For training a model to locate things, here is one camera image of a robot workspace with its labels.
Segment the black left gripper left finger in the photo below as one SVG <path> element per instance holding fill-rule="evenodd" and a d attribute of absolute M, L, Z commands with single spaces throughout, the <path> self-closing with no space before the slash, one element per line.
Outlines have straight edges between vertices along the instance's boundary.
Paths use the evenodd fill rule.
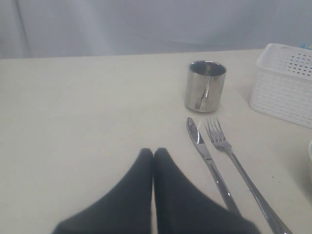
<path fill-rule="evenodd" d="M 153 153 L 140 150 L 126 175 L 104 197 L 60 222 L 55 234 L 150 234 Z"/>

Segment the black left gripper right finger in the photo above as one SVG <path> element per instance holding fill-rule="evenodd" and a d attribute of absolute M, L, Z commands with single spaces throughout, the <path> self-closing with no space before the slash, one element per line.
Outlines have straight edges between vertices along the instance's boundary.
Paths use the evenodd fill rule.
<path fill-rule="evenodd" d="M 204 195 L 176 166 L 169 152 L 154 154 L 154 192 L 160 234 L 258 234 L 252 222 Z"/>

